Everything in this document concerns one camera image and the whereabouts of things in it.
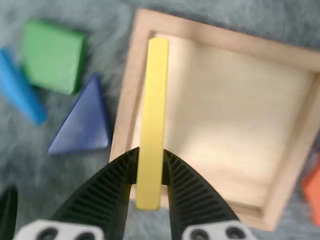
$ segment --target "wooden tray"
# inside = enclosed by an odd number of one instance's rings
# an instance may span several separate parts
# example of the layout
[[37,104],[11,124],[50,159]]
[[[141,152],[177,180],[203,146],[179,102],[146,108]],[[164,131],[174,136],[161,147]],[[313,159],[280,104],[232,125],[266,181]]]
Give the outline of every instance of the wooden tray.
[[[140,145],[146,53],[155,36],[169,39],[165,148],[244,223],[272,230],[320,126],[320,53],[138,10],[111,161]],[[168,206],[165,191],[161,205]]]

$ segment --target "yellow block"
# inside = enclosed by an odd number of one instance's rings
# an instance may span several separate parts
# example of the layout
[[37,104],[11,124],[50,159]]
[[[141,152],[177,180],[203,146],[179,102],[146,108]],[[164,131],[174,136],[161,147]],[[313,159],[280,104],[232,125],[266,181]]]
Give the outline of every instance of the yellow block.
[[157,210],[160,206],[168,55],[167,39],[149,40],[135,196],[136,207],[141,210]]

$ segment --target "blue triangular prism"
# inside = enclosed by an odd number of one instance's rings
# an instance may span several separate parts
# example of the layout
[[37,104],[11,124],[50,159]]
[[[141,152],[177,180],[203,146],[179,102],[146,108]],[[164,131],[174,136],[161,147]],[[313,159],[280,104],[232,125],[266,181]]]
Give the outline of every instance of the blue triangular prism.
[[56,134],[48,154],[95,150],[108,146],[110,134],[100,91],[99,75],[94,73]]

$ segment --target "fuzzy rug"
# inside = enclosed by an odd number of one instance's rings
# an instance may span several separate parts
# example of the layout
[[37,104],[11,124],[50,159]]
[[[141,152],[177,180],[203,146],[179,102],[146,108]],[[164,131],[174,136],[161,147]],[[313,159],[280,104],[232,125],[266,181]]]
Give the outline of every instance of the fuzzy rug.
[[[105,102],[113,126],[133,17],[140,7],[320,49],[318,0],[0,0],[0,47],[8,47],[18,61],[23,24],[30,18],[47,19],[84,31],[89,44],[86,75],[95,71],[103,74]],[[105,149],[46,156],[49,143],[77,96],[44,89],[38,89],[38,94],[48,111],[48,121],[41,127],[30,124],[0,97],[0,192],[9,184],[18,186],[17,228],[50,216],[106,164],[110,152]],[[310,157],[306,169],[313,162]],[[261,240],[320,239],[320,230],[310,222],[309,208],[298,185],[278,229],[272,233],[253,231]],[[168,210],[145,213],[130,204],[124,239],[170,237]]]

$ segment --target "green square block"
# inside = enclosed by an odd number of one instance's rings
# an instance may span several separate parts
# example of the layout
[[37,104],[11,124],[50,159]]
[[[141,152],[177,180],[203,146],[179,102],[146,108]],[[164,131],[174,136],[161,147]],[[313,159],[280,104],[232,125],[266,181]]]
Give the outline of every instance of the green square block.
[[80,87],[85,36],[37,20],[24,26],[23,67],[32,85],[64,94]]

